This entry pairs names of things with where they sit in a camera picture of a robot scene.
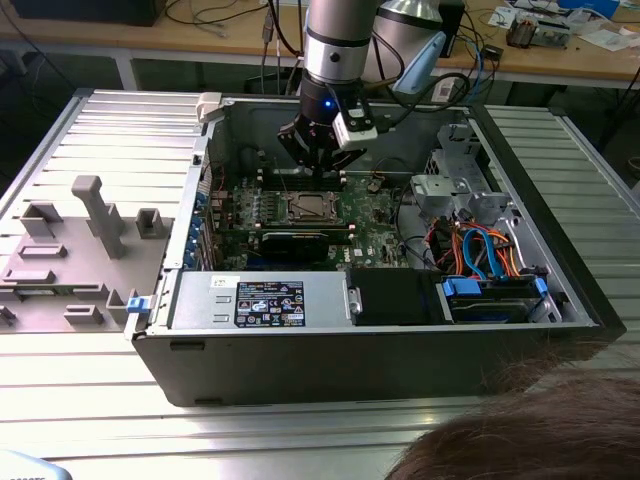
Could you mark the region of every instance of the metal table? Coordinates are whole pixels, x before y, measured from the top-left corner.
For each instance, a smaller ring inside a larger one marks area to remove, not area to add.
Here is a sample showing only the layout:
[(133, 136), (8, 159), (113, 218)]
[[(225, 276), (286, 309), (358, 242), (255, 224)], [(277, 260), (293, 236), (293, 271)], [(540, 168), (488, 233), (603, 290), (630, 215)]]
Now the metal table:
[[(75, 97), (0, 201), (0, 255), (22, 234), (16, 215), (28, 199), (86, 215), (81, 203), (61, 195), (81, 172), (99, 172), (105, 196), (123, 215), (138, 208), (129, 189), (144, 188), (145, 204), (175, 216), (200, 135), (196, 100), (107, 91)], [(544, 109), (489, 112), (629, 329), (584, 366), (636, 375), (638, 205), (568, 119)], [(611, 228), (600, 228), (604, 223)], [(410, 441), (482, 400), (177, 408), (122, 333), (0, 335), (0, 448), (51, 460), (75, 479), (138, 471), (171, 479), (185, 471), (218, 478), (382, 478)]]

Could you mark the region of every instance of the desk clutter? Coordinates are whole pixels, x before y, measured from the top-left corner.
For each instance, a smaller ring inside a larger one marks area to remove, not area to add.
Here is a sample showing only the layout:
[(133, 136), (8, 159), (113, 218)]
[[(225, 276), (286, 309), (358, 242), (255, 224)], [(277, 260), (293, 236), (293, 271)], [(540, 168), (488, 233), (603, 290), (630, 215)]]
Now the desk clutter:
[(488, 24), (507, 29), (511, 47), (565, 48), (573, 35), (615, 52), (640, 46), (640, 29), (611, 20), (618, 9), (640, 9), (631, 0), (512, 0)]

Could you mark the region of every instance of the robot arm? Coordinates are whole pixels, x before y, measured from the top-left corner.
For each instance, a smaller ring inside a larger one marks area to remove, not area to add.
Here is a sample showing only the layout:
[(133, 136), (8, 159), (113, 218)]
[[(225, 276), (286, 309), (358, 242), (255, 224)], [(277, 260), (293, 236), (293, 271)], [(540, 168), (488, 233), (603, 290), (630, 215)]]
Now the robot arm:
[(377, 8), (372, 0), (311, 1), (300, 113), (278, 138), (317, 175), (344, 168), (377, 137), (360, 80)]
[[(365, 74), (367, 60), (369, 69), (378, 64), (370, 48), (374, 23), (412, 60), (411, 74), (405, 79), (411, 85), (404, 91), (416, 93), (442, 49), (444, 34), (439, 33), (439, 42), (430, 42), (442, 22), (438, 0), (391, 0), (380, 12), (378, 4), (375, 0), (311, 0), (300, 112), (280, 129), (278, 138), (299, 165), (318, 176), (343, 169), (378, 137), (361, 80), (363, 74), (370, 77)], [(436, 48), (429, 49), (425, 43)]]

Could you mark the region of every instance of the workbench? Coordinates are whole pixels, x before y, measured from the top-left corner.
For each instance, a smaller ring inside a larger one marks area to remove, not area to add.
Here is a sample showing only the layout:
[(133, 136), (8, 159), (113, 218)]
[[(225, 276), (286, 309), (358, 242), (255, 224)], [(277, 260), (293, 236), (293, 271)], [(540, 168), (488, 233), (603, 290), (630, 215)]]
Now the workbench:
[[(506, 30), (487, 25), (490, 10), (502, 5), (500, 0), (468, 2), (474, 24), (488, 43), (505, 50), (496, 74), (497, 80), (554, 85), (576, 85), (603, 88), (626, 88), (640, 62), (637, 50), (624, 49), (611, 53), (579, 38), (572, 38), (567, 49), (534, 47), (520, 50), (506, 45)], [(195, 9), (222, 5), (218, 0), (193, 0)], [(220, 18), (259, 6), (258, 0), (242, 0), (235, 6), (217, 11)], [(172, 14), (191, 20), (188, 2), (178, 3)], [(20, 29), (44, 52), (89, 55), (112, 58), (126, 90), (140, 88), (133, 60), (177, 60), (202, 63), (259, 65), (262, 56), (262, 26), (265, 10), (226, 22), (227, 38), (203, 31), (193, 25), (182, 25), (161, 16), (153, 27), (23, 20), (15, 18)], [(282, 28), (294, 46), (298, 44), (297, 11), (282, 7)], [(640, 13), (619, 9), (616, 22), (638, 22)], [(31, 47), (5, 18), (0, 19), (0, 51), (25, 52)], [(295, 59), (281, 47), (282, 65), (290, 67)], [(275, 41), (268, 50), (267, 65), (276, 65)], [(440, 59), (434, 75), (447, 72), (469, 72), (473, 58), (461, 41), (456, 42), (451, 58)]]
[[(202, 130), (197, 99), (121, 91), (75, 96), (0, 200), (0, 267), (24, 234), (17, 218), (29, 201), (86, 217), (69, 193), (77, 175), (99, 175), (105, 200), (123, 216), (145, 207), (175, 218)], [(582, 366), (637, 375), (640, 205), (566, 118), (546, 109), (488, 110), (526, 157), (527, 173), (627, 327), (616, 344)], [(568, 148), (567, 135), (585, 146)], [(0, 329), (0, 449), (48, 459), (75, 480), (139, 472), (161, 480), (185, 472), (221, 479), (384, 478), (413, 439), (481, 401), (178, 408), (122, 332)]]

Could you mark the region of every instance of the blue drive bracket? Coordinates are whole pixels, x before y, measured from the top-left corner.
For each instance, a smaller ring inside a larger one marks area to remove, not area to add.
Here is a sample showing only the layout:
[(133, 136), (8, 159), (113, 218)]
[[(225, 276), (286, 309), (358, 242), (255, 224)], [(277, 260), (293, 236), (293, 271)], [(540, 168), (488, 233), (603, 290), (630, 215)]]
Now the blue drive bracket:
[(447, 278), (442, 284), (442, 289), (446, 297), (482, 295), (480, 284), (473, 278)]

